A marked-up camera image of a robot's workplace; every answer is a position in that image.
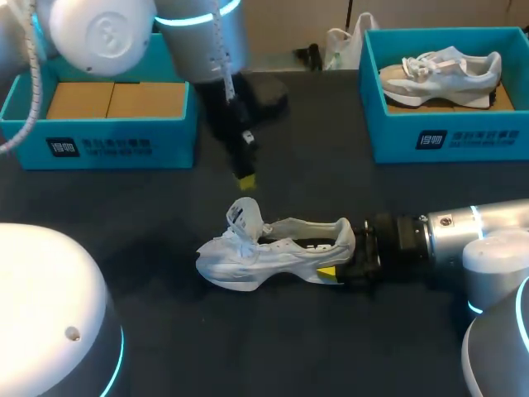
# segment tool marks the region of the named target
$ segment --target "cardboard box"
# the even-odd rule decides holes
[[[25,170],[179,169],[193,166],[198,106],[174,73],[161,35],[142,61],[113,79],[100,79],[64,59],[42,67],[40,120],[16,149]],[[121,95],[125,84],[138,91]],[[15,79],[0,114],[6,139],[18,133],[31,105],[31,76]]]
[[[492,110],[426,105],[396,110],[386,103],[379,70],[449,46],[503,59]],[[529,41],[519,28],[368,31],[360,62],[360,96],[378,163],[529,160]]]
[[[107,118],[182,117],[185,84],[116,84]]]
[[[105,118],[114,83],[59,83],[48,120]]]

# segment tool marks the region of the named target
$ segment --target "white cable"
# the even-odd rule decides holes
[[[27,54],[30,61],[31,73],[31,107],[24,126],[9,141],[0,146],[0,155],[6,154],[20,145],[30,134],[39,119],[42,106],[42,81],[41,67],[36,49],[35,30],[33,26],[33,14],[36,11],[36,0],[28,0],[24,10],[24,19],[21,21],[24,28]]]
[[[221,66],[222,79],[224,80],[224,88],[226,90],[226,101],[230,102],[235,97],[235,88],[233,86],[233,79],[230,71],[230,57],[226,52],[224,46],[224,37],[222,35],[222,15],[220,0],[211,0],[212,14],[213,14],[213,35],[215,36],[215,44],[217,46],[217,60]]]

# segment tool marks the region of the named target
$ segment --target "screw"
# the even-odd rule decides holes
[[[66,328],[66,332],[64,334],[72,342],[78,342],[81,340],[81,334],[76,327]]]
[[[450,226],[452,224],[452,220],[450,218],[442,218],[441,219],[441,225],[442,226]]]

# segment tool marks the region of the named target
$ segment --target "shoelace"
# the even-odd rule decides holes
[[[425,76],[437,69],[437,64],[433,60],[428,59],[431,54],[433,52],[427,52],[417,58],[403,58],[403,68],[406,76],[413,79],[414,77]]]
[[[432,72],[440,73],[443,68],[452,65],[460,65],[466,69],[465,60],[447,60],[438,64],[429,58],[432,54],[434,53],[427,52],[426,54],[419,55],[417,58],[403,58],[403,69],[406,76],[414,79],[429,75]]]
[[[265,224],[263,230],[266,234],[270,233],[272,231],[272,228],[270,227],[270,225]],[[259,244],[258,242],[253,242],[250,239],[242,238],[237,233],[235,233],[231,227],[227,228],[227,230],[222,234],[222,236],[218,238],[232,240],[235,244],[239,245],[239,255],[243,258],[253,256],[256,251],[270,251],[270,246],[266,244]]]

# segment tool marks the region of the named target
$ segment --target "wall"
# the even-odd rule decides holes
[[[243,0],[250,49],[254,54],[263,54],[313,42],[325,45],[327,30],[344,27],[348,3]],[[352,24],[366,11],[386,28],[529,25],[529,0],[354,0]]]
[[[346,23],[348,0],[243,0],[254,54],[278,53],[322,43],[325,32]]]

